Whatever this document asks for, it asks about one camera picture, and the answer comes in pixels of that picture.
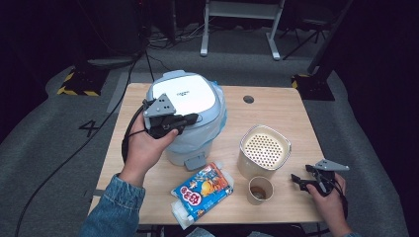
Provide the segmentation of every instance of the chip bag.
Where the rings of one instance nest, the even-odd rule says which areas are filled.
[[[183,229],[233,193],[232,177],[220,168],[220,163],[209,163],[171,192],[178,198],[172,212]]]

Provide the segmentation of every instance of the person's left hand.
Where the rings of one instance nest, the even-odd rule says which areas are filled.
[[[144,129],[144,116],[141,113],[129,134]],[[145,174],[158,162],[163,150],[175,140],[178,133],[177,129],[173,129],[160,139],[154,139],[146,131],[132,135],[128,141],[126,164],[119,175],[120,179],[142,187]]]

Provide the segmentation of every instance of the wooden table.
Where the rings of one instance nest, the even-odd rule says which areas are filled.
[[[105,159],[97,190],[104,190],[124,162],[121,142],[126,127],[145,98],[150,84],[135,83],[127,87],[114,134]],[[297,90],[293,88],[222,86],[227,103],[227,123],[213,141],[208,162],[219,160],[234,178],[234,193],[197,221],[211,223],[279,223],[317,222],[322,218],[307,192],[291,181],[291,173],[302,179],[313,179],[306,164],[314,165],[323,158],[322,151]],[[247,104],[244,96],[252,96]],[[292,144],[291,156],[272,177],[274,196],[261,205],[251,205],[246,198],[248,181],[237,169],[240,139],[255,124],[267,125],[285,136]],[[147,173],[146,196],[140,210],[141,224],[178,224],[170,203],[176,199],[170,191],[194,175],[185,167],[175,166],[163,153],[159,162]],[[93,197],[91,209],[99,197]]]

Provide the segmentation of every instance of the metal stand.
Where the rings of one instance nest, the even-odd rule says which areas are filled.
[[[239,2],[217,2],[207,0],[204,35],[203,42],[201,44],[201,56],[208,55],[210,16],[219,16],[274,20],[271,32],[266,33],[266,37],[273,58],[275,60],[279,60],[280,54],[278,53],[277,46],[275,45],[274,36],[277,31],[278,22],[280,21],[283,8],[284,0],[282,0],[280,4],[275,5]]]

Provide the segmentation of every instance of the denim sleeve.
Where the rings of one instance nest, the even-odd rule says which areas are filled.
[[[358,233],[349,233],[349,234],[346,234],[342,237],[362,237],[362,236]]]
[[[144,196],[145,189],[114,175],[98,205],[84,221],[79,236],[133,236]]]

